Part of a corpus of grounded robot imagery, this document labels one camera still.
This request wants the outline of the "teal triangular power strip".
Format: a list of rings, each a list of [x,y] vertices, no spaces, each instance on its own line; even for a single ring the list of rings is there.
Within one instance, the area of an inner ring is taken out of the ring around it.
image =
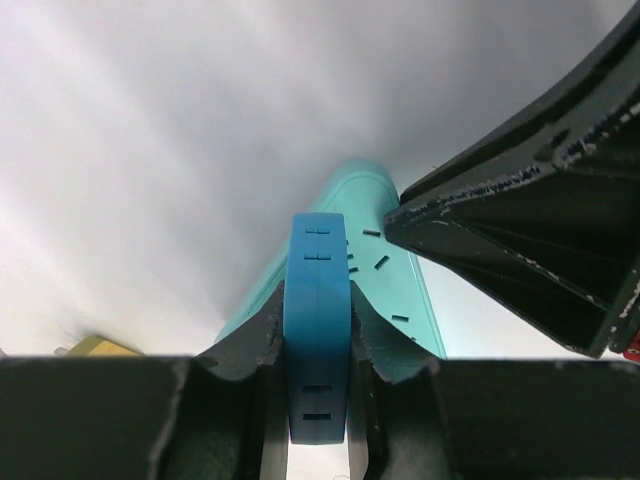
[[[383,233],[384,215],[397,206],[399,196],[388,171],[371,160],[352,159],[336,170],[311,211],[343,215],[350,279],[383,319],[423,349],[445,357],[419,262],[413,253],[390,244]],[[258,312],[285,279],[289,235],[216,343]]]

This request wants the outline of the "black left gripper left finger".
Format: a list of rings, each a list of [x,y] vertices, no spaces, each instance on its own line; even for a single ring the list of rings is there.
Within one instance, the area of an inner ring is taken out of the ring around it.
[[[195,357],[6,357],[5,479],[282,479],[282,310],[263,307]]]

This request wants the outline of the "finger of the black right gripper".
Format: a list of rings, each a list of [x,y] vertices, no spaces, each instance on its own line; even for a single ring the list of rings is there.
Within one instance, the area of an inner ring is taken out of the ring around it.
[[[639,10],[561,81],[411,185],[386,239],[554,342],[639,350]]]

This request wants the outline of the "blue plug adapter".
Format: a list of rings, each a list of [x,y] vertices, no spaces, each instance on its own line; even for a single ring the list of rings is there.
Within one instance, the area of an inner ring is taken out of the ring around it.
[[[296,214],[283,301],[290,440],[294,444],[344,441],[351,326],[344,216]]]

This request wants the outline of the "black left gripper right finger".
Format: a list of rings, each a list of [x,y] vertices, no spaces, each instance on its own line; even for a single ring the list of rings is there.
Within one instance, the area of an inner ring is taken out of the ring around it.
[[[635,479],[639,368],[444,360],[351,290],[354,479]]]

